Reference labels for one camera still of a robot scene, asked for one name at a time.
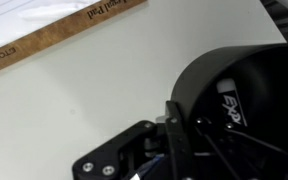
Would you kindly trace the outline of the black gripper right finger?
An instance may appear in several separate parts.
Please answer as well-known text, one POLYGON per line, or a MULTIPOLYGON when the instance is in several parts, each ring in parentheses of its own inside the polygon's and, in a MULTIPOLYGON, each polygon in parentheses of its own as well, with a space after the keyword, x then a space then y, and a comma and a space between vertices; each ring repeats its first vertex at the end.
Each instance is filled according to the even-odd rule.
POLYGON ((250 135, 247 129, 213 123, 205 117, 194 129, 215 151, 234 180, 288 180, 288 152, 250 135))

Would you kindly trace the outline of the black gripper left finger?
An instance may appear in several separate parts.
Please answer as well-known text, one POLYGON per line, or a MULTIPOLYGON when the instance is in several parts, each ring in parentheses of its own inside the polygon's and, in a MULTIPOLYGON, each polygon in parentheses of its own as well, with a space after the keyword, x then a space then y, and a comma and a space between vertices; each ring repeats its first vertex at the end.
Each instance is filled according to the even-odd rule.
POLYGON ((182 124, 182 117, 173 101, 166 102, 166 132, 174 180, 194 180, 192 153, 182 124))

